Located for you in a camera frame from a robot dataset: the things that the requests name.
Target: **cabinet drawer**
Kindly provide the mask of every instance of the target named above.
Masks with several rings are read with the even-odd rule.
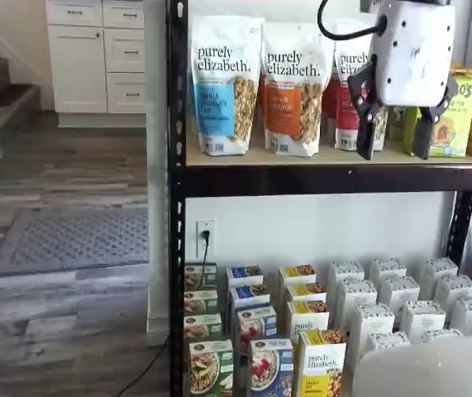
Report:
[[[105,29],[107,72],[144,72],[144,31]]]
[[[144,29],[143,2],[103,2],[103,23],[105,27]]]
[[[102,26],[102,3],[98,0],[47,0],[46,17],[51,25]]]
[[[109,113],[145,113],[143,73],[107,73]]]

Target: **white wall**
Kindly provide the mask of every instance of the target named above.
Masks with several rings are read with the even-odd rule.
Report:
[[[0,56],[14,83],[41,86],[44,109],[54,109],[45,0],[0,0]]]

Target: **green cereal box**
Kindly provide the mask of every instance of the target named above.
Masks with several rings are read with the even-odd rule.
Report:
[[[217,307],[217,291],[201,289],[184,293],[184,315],[215,314]]]
[[[465,157],[472,121],[472,77],[464,74],[454,75],[458,83],[458,93],[449,107],[434,126],[430,156]],[[403,149],[412,155],[416,121],[421,117],[418,108],[408,108],[405,119]]]

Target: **power cord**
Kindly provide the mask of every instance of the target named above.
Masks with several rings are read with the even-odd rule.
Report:
[[[347,33],[345,35],[337,35],[335,33],[331,33],[324,27],[324,24],[322,23],[322,14],[324,12],[324,8],[327,5],[327,2],[329,2],[329,0],[322,0],[322,2],[320,3],[320,7],[318,8],[318,14],[317,14],[317,24],[322,34],[328,39],[331,39],[334,41],[344,41],[344,40],[357,39],[362,36],[373,35],[374,33],[381,36],[386,30],[386,26],[388,25],[388,20],[386,16],[382,16],[379,19],[379,22],[377,23],[377,25],[369,27],[368,29],[363,29],[362,31],[354,31],[352,33]]]

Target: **black cable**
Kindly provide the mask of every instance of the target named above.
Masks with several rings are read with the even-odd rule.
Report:
[[[166,338],[166,340],[164,341],[164,344],[162,345],[162,347],[160,348],[159,352],[156,353],[156,356],[153,358],[153,360],[151,360],[151,362],[149,363],[149,365],[142,371],[141,374],[139,374],[129,385],[127,385],[126,387],[124,387],[122,389],[122,391],[120,393],[117,394],[117,397],[121,397],[124,393],[126,393],[131,387],[133,387],[134,385],[136,385],[136,383],[142,379],[142,376],[144,376],[145,374],[147,374],[151,367],[156,363],[156,361],[159,359],[160,355],[162,354],[162,352],[164,351],[164,349],[166,348],[166,346],[168,346],[168,342],[169,342],[169,336]]]
[[[329,0],[322,0],[322,2],[320,3],[320,7],[318,8],[318,14],[317,14],[318,28],[320,29],[322,34],[328,39],[331,39],[334,41],[357,39],[362,36],[373,35],[374,33],[381,34],[386,29],[386,23],[387,23],[386,18],[382,17],[379,20],[379,23],[377,25],[372,26],[368,29],[363,29],[362,31],[354,31],[352,33],[347,33],[345,35],[336,35],[335,33],[331,33],[324,27],[322,23],[322,13],[324,12],[324,8],[326,7],[328,1]]]

